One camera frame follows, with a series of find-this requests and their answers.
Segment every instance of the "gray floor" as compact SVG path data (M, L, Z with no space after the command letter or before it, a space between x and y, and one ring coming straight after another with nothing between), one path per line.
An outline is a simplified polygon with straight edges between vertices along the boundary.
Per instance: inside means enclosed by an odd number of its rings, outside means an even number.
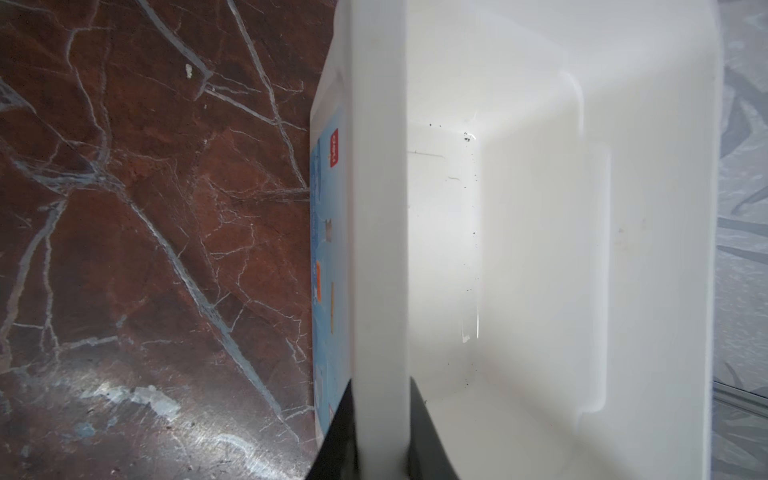
M720 2L725 51L715 379L768 396L768 2ZM768 420L713 410L712 478L768 478Z

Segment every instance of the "white plastic container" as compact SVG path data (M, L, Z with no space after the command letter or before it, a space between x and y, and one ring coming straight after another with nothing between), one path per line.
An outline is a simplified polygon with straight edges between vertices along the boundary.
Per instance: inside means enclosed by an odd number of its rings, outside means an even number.
M364 478L409 376L464 480L708 478L719 48L708 0L338 4Z

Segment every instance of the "brown marble countertop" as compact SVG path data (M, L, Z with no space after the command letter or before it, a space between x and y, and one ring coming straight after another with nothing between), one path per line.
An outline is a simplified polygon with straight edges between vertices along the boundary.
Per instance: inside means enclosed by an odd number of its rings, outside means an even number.
M333 1L0 0L0 478L302 478Z

